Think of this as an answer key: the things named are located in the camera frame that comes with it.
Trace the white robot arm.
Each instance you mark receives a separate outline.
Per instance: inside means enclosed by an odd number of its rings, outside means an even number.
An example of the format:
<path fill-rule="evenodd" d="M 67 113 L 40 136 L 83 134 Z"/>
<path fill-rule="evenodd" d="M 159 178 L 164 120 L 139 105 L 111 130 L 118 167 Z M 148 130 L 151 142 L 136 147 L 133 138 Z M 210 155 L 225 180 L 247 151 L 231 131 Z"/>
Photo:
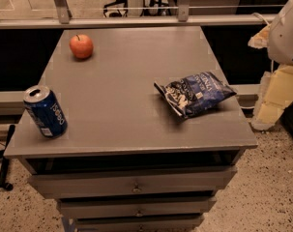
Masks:
<path fill-rule="evenodd" d="M 293 66 L 293 0 L 288 0 L 271 23 L 268 56 L 279 64 Z"/>

